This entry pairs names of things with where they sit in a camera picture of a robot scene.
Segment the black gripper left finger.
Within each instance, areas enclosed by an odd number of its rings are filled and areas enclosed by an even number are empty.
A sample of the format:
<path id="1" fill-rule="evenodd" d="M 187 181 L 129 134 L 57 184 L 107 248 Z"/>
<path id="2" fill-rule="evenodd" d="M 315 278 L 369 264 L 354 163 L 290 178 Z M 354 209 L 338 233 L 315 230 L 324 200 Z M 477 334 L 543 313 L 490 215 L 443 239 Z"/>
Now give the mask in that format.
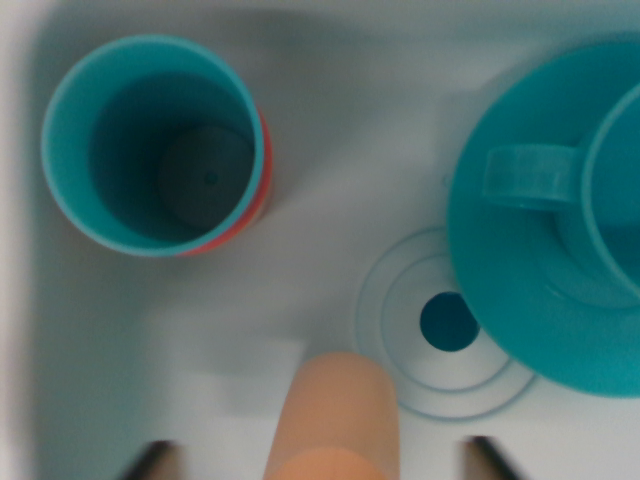
<path id="1" fill-rule="evenodd" d="M 184 449 L 172 440 L 150 442 L 120 476 L 120 479 L 124 480 L 181 480 L 184 478 Z"/>

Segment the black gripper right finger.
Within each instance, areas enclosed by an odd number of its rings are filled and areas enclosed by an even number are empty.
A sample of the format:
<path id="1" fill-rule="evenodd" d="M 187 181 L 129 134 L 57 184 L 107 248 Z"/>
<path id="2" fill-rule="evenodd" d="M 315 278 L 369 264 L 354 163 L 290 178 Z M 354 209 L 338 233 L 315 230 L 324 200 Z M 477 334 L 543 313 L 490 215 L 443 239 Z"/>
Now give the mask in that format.
<path id="1" fill-rule="evenodd" d="M 470 436 L 462 442 L 465 480 L 524 480 L 525 474 L 492 436 Z"/>

